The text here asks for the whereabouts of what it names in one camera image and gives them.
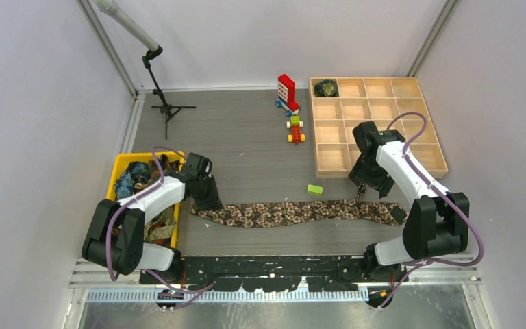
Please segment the green toy block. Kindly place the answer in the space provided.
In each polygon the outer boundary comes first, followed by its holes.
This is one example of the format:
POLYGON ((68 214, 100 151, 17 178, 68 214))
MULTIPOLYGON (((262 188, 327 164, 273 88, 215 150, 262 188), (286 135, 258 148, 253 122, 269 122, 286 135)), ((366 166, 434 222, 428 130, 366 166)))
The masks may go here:
POLYGON ((307 186, 307 193, 311 195, 321 196, 323 194, 324 188, 322 186, 309 184, 307 186))

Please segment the brown floral tie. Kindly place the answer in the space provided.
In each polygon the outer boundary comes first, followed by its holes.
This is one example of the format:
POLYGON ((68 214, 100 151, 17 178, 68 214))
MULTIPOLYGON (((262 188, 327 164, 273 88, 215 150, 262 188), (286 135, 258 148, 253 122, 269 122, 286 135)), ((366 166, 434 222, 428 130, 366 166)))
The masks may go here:
POLYGON ((361 185, 354 199, 228 204, 218 210, 199 210, 193 206, 190 213, 239 228, 273 228, 324 219, 366 219, 394 227, 405 223, 408 214, 400 204, 364 201, 365 192, 366 186, 361 185))

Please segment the red yellow toy block car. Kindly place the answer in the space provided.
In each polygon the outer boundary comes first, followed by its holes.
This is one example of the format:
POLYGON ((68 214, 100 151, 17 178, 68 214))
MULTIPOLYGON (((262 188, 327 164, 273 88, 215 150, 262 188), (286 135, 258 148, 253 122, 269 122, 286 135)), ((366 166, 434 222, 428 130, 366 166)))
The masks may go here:
POLYGON ((290 116, 289 120, 286 122, 286 127, 290 130, 288 134, 288 142, 299 144, 305 141, 305 134, 302 132, 303 121, 298 115, 290 116))

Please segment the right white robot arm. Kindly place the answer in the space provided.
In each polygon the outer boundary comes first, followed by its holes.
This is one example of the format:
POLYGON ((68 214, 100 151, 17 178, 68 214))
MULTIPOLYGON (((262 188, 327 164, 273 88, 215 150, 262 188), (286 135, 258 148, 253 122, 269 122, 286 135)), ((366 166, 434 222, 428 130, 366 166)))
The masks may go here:
POLYGON ((379 131, 374 122, 366 121, 352 132, 360 155, 349 179, 356 186, 376 190, 380 197, 397 185, 411 203, 402 234, 366 248, 366 277, 381 281, 401 263, 464 251, 468 226, 462 216, 469 212, 467 196, 435 184, 424 166, 411 158, 397 130, 379 131))

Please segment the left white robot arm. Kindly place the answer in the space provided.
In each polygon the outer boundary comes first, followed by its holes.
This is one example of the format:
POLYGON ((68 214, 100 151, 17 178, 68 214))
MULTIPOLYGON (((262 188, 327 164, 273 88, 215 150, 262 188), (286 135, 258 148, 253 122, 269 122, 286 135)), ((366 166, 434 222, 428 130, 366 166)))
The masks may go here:
POLYGON ((150 269, 165 283, 176 283, 183 273, 176 260, 179 252, 146 242, 144 228, 161 212, 188 198, 201 210, 221 209, 211 171, 209 158, 190 153, 180 170, 160 171, 157 182, 142 192, 118 201, 101 200, 82 245, 82 258, 105 267, 113 280, 136 269, 150 269))

